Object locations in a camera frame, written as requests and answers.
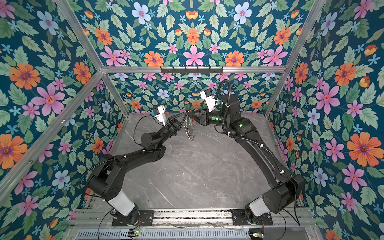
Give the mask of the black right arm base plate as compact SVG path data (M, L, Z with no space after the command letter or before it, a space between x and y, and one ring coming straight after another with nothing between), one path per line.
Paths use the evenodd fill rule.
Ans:
M270 213L263 214L249 220L244 209L230 209L234 226L272 226L273 220Z

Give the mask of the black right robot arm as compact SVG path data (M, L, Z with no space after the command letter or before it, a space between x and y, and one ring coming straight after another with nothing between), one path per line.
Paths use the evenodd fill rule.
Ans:
M242 116L237 96L226 94L221 102L210 91L203 91L200 96L208 108L192 118L202 126L222 127L223 134L250 154L270 186L270 190L245 206L247 221L256 224L263 215L278 214L294 203L305 186L304 178L291 173L265 145L257 127Z

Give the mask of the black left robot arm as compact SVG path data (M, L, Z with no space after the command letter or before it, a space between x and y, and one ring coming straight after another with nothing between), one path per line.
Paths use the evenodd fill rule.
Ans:
M117 215L124 218L138 218L138 206L129 199L129 194L123 190L126 173L144 164L160 160L166 151L163 143L177 135L187 120L188 113L173 115L166 120L165 125L157 132L145 133L141 136L141 150L123 155L106 155L87 179L87 186L95 194L102 197Z

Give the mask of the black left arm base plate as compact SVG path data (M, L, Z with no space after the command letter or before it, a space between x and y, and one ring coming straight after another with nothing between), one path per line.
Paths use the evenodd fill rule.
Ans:
M148 227L151 226L154 220L155 211L153 210L134 210L127 216L121 213L113 213L113 227Z

